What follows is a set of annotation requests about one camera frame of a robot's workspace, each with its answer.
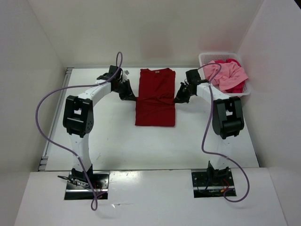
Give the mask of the red t-shirt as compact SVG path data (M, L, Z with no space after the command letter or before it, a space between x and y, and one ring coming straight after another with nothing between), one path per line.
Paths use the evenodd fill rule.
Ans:
M135 108L136 126L175 126L175 71L141 69Z

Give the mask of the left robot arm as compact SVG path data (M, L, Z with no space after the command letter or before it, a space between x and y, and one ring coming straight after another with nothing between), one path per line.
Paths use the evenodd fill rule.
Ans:
M94 106L106 95L116 92L122 101L136 101L127 75L120 71L110 82L114 73L105 73L97 78L96 86L78 96L69 95L65 101L63 126L70 135L73 159L71 179L83 188L93 185L93 164L89 156L89 133L94 126Z

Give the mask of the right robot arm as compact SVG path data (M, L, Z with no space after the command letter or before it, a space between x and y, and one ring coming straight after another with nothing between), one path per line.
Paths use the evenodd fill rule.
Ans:
M182 82L174 98L174 103L188 103L191 96L203 98L210 104L210 115L202 138L201 150L210 155L206 169L209 184L217 185L229 175L229 162L240 165L230 158L233 139L244 128L244 117L240 98L231 97L211 86L209 81L201 83ZM212 128L218 137L216 151L206 151L205 141L209 129Z

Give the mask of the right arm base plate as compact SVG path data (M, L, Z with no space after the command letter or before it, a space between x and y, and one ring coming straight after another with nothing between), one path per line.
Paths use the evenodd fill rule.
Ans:
M235 188L231 171L226 176L209 179L205 171L192 171L192 184L194 190L221 191L223 189Z

